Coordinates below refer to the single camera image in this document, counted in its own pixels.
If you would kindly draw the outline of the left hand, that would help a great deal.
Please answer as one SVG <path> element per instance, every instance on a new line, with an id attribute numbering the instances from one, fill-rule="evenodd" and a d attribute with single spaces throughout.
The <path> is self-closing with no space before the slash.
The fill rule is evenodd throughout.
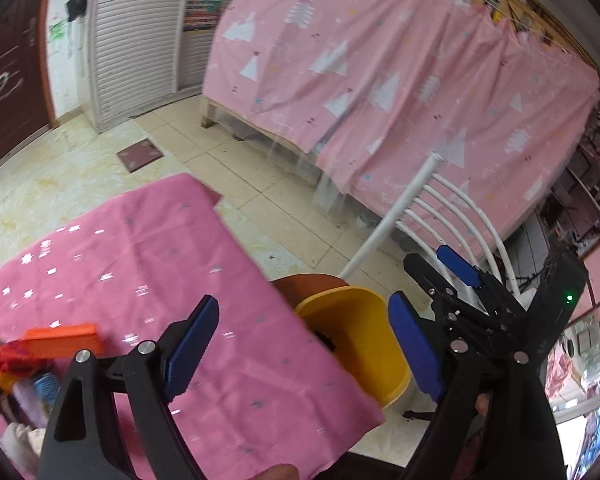
<path id="1" fill-rule="evenodd" d="M 280 464 L 260 472 L 251 480 L 298 480 L 299 471 L 295 466 Z"/>

